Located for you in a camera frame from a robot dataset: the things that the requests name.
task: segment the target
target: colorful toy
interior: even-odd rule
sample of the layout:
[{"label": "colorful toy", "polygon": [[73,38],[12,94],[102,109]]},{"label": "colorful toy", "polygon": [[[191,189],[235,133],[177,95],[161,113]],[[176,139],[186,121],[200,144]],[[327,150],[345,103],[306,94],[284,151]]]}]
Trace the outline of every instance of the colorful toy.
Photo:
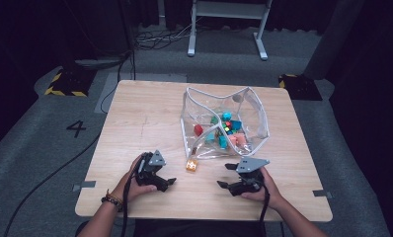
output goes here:
[{"label": "colorful toy", "polygon": [[197,170],[197,160],[189,159],[187,161],[187,171],[195,172]]},{"label": "colorful toy", "polygon": [[242,145],[246,145],[247,144],[245,134],[243,134],[243,133],[235,133],[233,135],[236,137],[237,143],[239,145],[242,146]]},{"label": "colorful toy", "polygon": [[213,117],[211,118],[211,123],[212,123],[212,124],[218,124],[218,118],[215,117],[215,116],[213,116]]},{"label": "colorful toy", "polygon": [[197,124],[197,125],[194,126],[194,133],[197,136],[200,136],[202,134],[202,132],[203,132],[203,128],[202,128],[201,125]]},{"label": "colorful toy", "polygon": [[223,135],[218,136],[218,143],[220,144],[220,147],[222,149],[227,148],[227,139],[225,138],[225,136]]},{"label": "colorful toy", "polygon": [[228,112],[224,112],[223,115],[222,115],[222,118],[225,121],[229,121],[229,120],[231,120],[231,114],[228,113]]},{"label": "colorful toy", "polygon": [[210,132],[206,137],[205,137],[205,143],[212,143],[215,140],[215,134],[214,132]]},{"label": "colorful toy", "polygon": [[240,130],[242,128],[242,122],[239,120],[231,120],[230,123],[233,130]]},{"label": "colorful toy", "polygon": [[237,138],[233,134],[228,135],[228,138],[230,139],[231,144],[234,146],[237,144]]}]

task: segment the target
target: hand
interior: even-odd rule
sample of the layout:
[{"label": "hand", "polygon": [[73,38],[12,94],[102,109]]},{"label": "hand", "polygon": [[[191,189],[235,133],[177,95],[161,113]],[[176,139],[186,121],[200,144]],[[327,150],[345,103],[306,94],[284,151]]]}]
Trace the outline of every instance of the hand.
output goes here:
[{"label": "hand", "polygon": [[[126,181],[129,179],[129,176],[133,175],[134,173],[134,167],[137,164],[137,162],[140,160],[141,155],[139,155],[135,160],[132,162],[131,167],[129,168],[129,171],[123,175],[123,177],[119,180],[116,188],[111,192],[112,196],[115,196],[116,198],[119,198],[122,200],[123,197],[123,189],[125,187]],[[144,195],[153,191],[157,191],[157,188],[153,185],[149,186],[139,186],[137,184],[137,181],[135,180],[134,177],[131,179],[131,186],[129,187],[128,191],[128,202],[134,200],[140,195]]]},{"label": "hand", "polygon": [[[265,167],[260,168],[260,171],[262,172],[262,175],[264,176],[264,184],[267,187],[269,193],[270,193],[270,203],[269,207],[272,209],[276,209],[280,203],[285,201],[285,198],[280,194],[274,179],[271,177],[270,173],[268,173],[267,169]],[[265,199],[265,188],[262,187],[258,192],[256,193],[243,193],[241,194],[242,198],[246,199],[251,199],[251,200],[259,200],[259,201],[264,201]]]}]

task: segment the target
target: black wire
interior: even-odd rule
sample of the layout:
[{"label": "black wire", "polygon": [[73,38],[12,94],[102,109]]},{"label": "black wire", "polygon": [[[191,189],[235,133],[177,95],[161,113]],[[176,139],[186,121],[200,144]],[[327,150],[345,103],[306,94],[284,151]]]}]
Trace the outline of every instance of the black wire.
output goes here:
[{"label": "black wire", "polygon": [[134,168],[129,171],[129,172],[131,172],[131,174],[129,174],[128,180],[126,181],[125,186],[123,187],[123,193],[122,193],[122,199],[123,199],[123,203],[122,203],[123,221],[122,221],[122,231],[121,231],[121,234],[120,234],[121,237],[125,236],[126,226],[127,226],[126,223],[128,221],[128,192],[129,192],[129,188],[131,187],[131,180],[132,180],[132,178],[135,177],[135,172],[137,171],[137,168],[141,164],[141,162],[144,159],[144,157],[145,157],[145,155],[141,154],[141,157],[137,161],[137,163],[135,163]]},{"label": "black wire", "polygon": [[126,53],[129,53],[130,50],[126,50],[124,52],[121,53],[115,53],[115,52],[106,52],[101,50],[100,48],[98,48],[97,46],[95,46],[95,44],[89,39],[88,35],[86,34],[86,32],[83,30],[82,24],[80,24],[80,21],[77,19],[76,15],[74,14],[73,10],[71,9],[70,5],[67,3],[66,0],[63,0],[66,8],[68,9],[68,11],[70,12],[70,14],[72,15],[74,21],[76,22],[77,26],[79,27],[80,31],[82,32],[83,36],[85,37],[85,39],[89,42],[89,44],[98,52],[100,52],[103,55],[106,56],[122,56],[125,55]]},{"label": "black wire", "polygon": [[[183,28],[183,29],[175,31],[175,32],[170,32],[169,34],[166,34],[166,35],[164,35],[164,33],[166,31],[162,31],[157,37],[153,37],[153,34],[152,34],[153,32],[142,33],[142,34],[145,34],[145,36],[142,37],[141,36],[142,34],[138,35],[137,48],[143,49],[143,50],[162,49],[164,47],[169,46],[172,42],[176,42],[176,41],[183,39],[184,37],[180,37],[180,34],[186,34],[190,30],[191,29],[189,29],[189,27],[186,27],[186,28]],[[152,45],[146,45],[145,44],[146,41],[151,41]]]},{"label": "black wire", "polygon": [[80,64],[80,63],[78,64],[86,70],[102,70],[102,69],[108,69],[120,65],[124,61],[124,58],[125,56],[121,57],[117,61],[101,62],[99,64]]},{"label": "black wire", "polygon": [[133,71],[134,76],[131,78],[135,81],[135,52],[134,50],[132,51],[132,61],[131,61],[131,70]]},{"label": "black wire", "polygon": [[108,98],[108,96],[109,96],[110,94],[112,94],[112,93],[115,91],[115,89],[117,88],[118,82],[120,81],[120,69],[122,68],[122,66],[123,66],[123,64],[125,63],[125,61],[126,61],[126,59],[125,59],[125,60],[119,65],[119,67],[118,67],[118,77],[117,77],[117,83],[116,83],[116,85],[115,85],[114,88],[109,92],[109,94],[108,94],[107,96],[105,96],[104,99],[102,99],[102,102],[101,102],[101,111],[102,111],[104,114],[107,114],[108,112],[104,111],[104,108],[102,107],[102,105],[104,104],[104,101]]},{"label": "black wire", "polygon": [[283,230],[283,223],[280,222],[279,225],[280,225],[280,235],[281,235],[282,237],[285,237],[285,231]]},{"label": "black wire", "polygon": [[[129,6],[131,5],[131,3],[129,1],[126,1],[126,4],[128,4]],[[119,14],[120,14],[120,17],[121,17],[121,22],[122,22],[123,33],[124,33],[124,36],[125,36],[125,42],[126,42],[126,45],[129,48],[131,48],[132,69],[133,69],[133,72],[134,72],[133,79],[135,80],[135,52],[134,52],[134,45],[130,45],[131,44],[131,42],[129,41],[130,36],[128,35],[128,32],[131,34],[131,31],[129,31],[129,30],[131,30],[131,28],[128,28],[127,25],[125,24],[125,21],[129,17],[129,14],[127,14],[127,16],[125,15],[124,8],[122,7],[123,6],[122,5],[122,0],[118,0],[118,6],[119,6]]]},{"label": "black wire", "polygon": [[261,217],[259,218],[259,224],[261,227],[261,234],[262,236],[267,236],[267,230],[265,228],[265,223],[264,223],[264,218],[265,218],[265,214],[267,213],[267,208],[268,208],[268,204],[270,203],[270,193],[268,192],[267,187],[265,186],[265,184],[262,184],[262,186],[265,189],[265,199],[264,199],[264,206],[262,208],[262,212],[261,212]]},{"label": "black wire", "polygon": [[39,184],[37,184],[25,197],[24,199],[18,204],[17,208],[15,209],[15,211],[12,214],[11,219],[9,220],[8,226],[6,227],[5,230],[5,234],[3,235],[4,237],[8,236],[9,230],[11,228],[11,225],[16,217],[16,215],[18,214],[19,209],[21,209],[22,205],[25,203],[25,201],[27,201],[27,199],[41,186],[43,185],[45,182],[47,182],[49,179],[51,179],[55,174],[57,174],[60,170],[62,170],[64,167],[66,167],[67,165],[69,165],[71,162],[75,161],[77,158],[79,158],[83,153],[85,153],[99,138],[99,136],[101,135],[101,133],[99,133],[95,139],[86,147],[84,148],[80,153],[78,153],[76,156],[74,156],[73,158],[71,158],[69,161],[67,161],[65,164],[63,164],[62,166],[60,166],[57,170],[55,170],[54,172],[52,172],[48,177],[46,177],[45,179],[43,179]]}]

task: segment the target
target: transparent plastic bag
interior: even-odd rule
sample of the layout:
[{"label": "transparent plastic bag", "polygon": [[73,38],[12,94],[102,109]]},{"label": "transparent plastic bag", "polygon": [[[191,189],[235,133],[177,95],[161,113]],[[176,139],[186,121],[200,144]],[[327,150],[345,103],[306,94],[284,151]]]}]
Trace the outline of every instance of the transparent plastic bag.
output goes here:
[{"label": "transparent plastic bag", "polygon": [[269,138],[268,120],[255,91],[218,97],[187,88],[181,115],[187,158],[253,155]]}]

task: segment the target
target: white shelf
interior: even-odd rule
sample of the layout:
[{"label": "white shelf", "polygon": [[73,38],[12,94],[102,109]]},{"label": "white shelf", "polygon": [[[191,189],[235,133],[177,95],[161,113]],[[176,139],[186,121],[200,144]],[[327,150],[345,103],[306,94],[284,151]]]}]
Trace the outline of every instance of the white shelf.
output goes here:
[{"label": "white shelf", "polygon": [[254,39],[262,60],[267,60],[268,55],[262,43],[262,33],[264,32],[268,14],[273,0],[266,0],[265,4],[227,3],[227,2],[204,2],[194,0],[192,27],[190,44],[188,46],[188,56],[195,56],[197,41],[197,16],[220,17],[220,18],[242,18],[261,20],[259,31],[254,33]]},{"label": "white shelf", "polygon": [[264,13],[265,4],[196,2],[197,16],[262,20]]}]

